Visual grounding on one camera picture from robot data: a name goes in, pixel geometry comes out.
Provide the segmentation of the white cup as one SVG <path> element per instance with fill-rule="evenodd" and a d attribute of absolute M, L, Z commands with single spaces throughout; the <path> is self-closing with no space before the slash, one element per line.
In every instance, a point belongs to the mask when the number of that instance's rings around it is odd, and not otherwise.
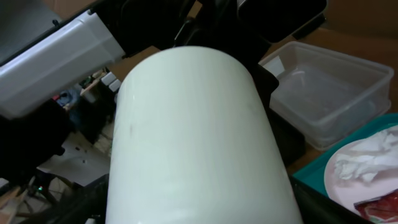
<path fill-rule="evenodd" d="M 302 222 L 240 62 L 177 47 L 129 72 L 118 93 L 106 222 Z"/>

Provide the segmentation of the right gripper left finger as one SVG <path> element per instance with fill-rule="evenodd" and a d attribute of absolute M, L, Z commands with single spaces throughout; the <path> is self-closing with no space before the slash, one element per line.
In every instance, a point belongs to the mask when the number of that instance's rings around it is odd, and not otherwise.
<path fill-rule="evenodd" d="M 109 175 L 106 174 L 21 224 L 84 224 L 89 218 L 105 224 L 108 185 Z"/>

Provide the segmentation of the white napkin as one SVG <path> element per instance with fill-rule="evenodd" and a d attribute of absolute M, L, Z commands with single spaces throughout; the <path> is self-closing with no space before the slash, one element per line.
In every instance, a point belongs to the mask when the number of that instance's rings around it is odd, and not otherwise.
<path fill-rule="evenodd" d="M 378 173 L 397 169 L 397 126 L 379 131 L 336 155 L 334 173 L 341 180 L 373 181 Z"/>

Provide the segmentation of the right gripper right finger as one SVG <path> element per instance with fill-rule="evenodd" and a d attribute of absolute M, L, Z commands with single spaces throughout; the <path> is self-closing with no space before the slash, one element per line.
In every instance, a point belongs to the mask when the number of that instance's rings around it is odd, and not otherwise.
<path fill-rule="evenodd" d="M 373 224 L 317 192 L 295 177 L 290 177 L 297 205 L 304 223 Z"/>

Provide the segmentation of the red snack wrapper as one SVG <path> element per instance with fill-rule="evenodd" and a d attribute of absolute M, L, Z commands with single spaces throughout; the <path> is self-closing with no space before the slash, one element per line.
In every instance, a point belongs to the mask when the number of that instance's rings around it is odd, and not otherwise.
<path fill-rule="evenodd" d="M 354 204 L 366 220 L 373 223 L 397 223 L 397 190 Z"/>

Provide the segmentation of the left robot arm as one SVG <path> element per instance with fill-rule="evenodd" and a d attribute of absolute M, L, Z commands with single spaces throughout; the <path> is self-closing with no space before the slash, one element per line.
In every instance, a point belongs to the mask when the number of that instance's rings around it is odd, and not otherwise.
<path fill-rule="evenodd" d="M 119 91 L 118 113 L 153 117 L 189 105 L 269 106 L 278 87 L 261 67 L 269 44 L 239 19 L 236 1 L 98 1 L 1 62 L 1 116 L 27 116 L 93 72 L 138 54 Z"/>

